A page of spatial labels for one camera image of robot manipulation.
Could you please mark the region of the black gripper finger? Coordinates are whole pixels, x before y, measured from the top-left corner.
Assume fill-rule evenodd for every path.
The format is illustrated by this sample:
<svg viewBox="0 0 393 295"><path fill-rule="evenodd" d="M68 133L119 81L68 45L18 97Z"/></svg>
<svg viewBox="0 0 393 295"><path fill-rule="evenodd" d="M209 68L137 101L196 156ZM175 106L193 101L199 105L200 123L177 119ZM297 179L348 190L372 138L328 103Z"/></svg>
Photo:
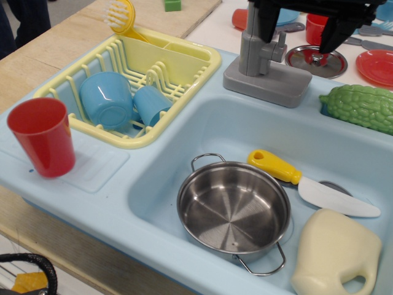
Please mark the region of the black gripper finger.
<svg viewBox="0 0 393 295"><path fill-rule="evenodd" d="M270 43L273 38L280 9L278 6L260 6L259 8L260 38L265 43Z"/></svg>
<svg viewBox="0 0 393 295"><path fill-rule="evenodd" d="M353 22L329 17L321 34L320 53L336 50L353 33Z"/></svg>

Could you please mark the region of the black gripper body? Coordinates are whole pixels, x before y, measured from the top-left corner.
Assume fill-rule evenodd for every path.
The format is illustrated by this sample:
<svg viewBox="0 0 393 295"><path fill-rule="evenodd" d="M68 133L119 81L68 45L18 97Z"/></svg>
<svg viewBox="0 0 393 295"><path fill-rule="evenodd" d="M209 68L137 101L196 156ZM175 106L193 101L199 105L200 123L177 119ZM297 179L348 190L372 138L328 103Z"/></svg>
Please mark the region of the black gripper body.
<svg viewBox="0 0 393 295"><path fill-rule="evenodd" d="M273 15L281 9L306 12L335 19L337 26L346 24L355 29L371 25L376 11L386 1L251 1L261 12Z"/></svg>

